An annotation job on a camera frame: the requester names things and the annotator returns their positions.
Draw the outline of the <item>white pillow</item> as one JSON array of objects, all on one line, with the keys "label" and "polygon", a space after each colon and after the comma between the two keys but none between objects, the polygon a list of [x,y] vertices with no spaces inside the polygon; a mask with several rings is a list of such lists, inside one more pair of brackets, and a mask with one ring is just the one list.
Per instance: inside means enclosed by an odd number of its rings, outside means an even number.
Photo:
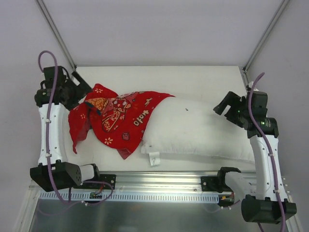
[{"label": "white pillow", "polygon": [[216,114],[208,102],[176,97],[164,99],[152,111],[140,152],[254,163],[244,129]]}]

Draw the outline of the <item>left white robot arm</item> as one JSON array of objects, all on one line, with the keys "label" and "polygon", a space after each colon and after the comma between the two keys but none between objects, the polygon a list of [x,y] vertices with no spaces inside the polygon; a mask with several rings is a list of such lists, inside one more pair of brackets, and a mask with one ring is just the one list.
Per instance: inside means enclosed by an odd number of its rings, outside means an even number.
[{"label": "left white robot arm", "polygon": [[101,183],[95,164],[77,165],[67,158],[64,141],[64,120],[69,110],[91,91],[84,79],[62,67],[44,68],[45,80],[34,96],[41,117],[41,153],[38,165],[30,169],[30,177],[46,192],[57,189],[80,188],[84,182],[95,189]]}]

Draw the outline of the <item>red printed pillowcase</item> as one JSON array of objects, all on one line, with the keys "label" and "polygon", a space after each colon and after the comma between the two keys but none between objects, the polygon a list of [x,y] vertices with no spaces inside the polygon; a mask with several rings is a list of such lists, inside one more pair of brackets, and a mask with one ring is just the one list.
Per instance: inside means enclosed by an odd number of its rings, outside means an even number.
[{"label": "red printed pillowcase", "polygon": [[139,146],[153,110],[171,95],[156,91],[136,91],[118,95],[95,84],[84,101],[70,110],[68,123],[72,149],[93,130],[104,145],[127,159]]}]

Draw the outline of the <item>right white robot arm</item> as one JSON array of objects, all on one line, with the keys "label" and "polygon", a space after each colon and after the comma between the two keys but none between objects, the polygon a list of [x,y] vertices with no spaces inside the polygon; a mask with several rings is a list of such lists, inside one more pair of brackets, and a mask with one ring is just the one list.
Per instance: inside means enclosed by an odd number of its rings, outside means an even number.
[{"label": "right white robot arm", "polygon": [[289,202],[281,180],[278,124],[275,118],[267,116],[267,101],[264,92],[248,92],[240,97],[230,91],[214,107],[214,112],[222,115],[229,106],[226,119],[246,130],[254,155],[256,186],[249,184],[238,168],[222,167],[212,190],[234,192],[246,222],[283,225],[297,213],[297,207]]}]

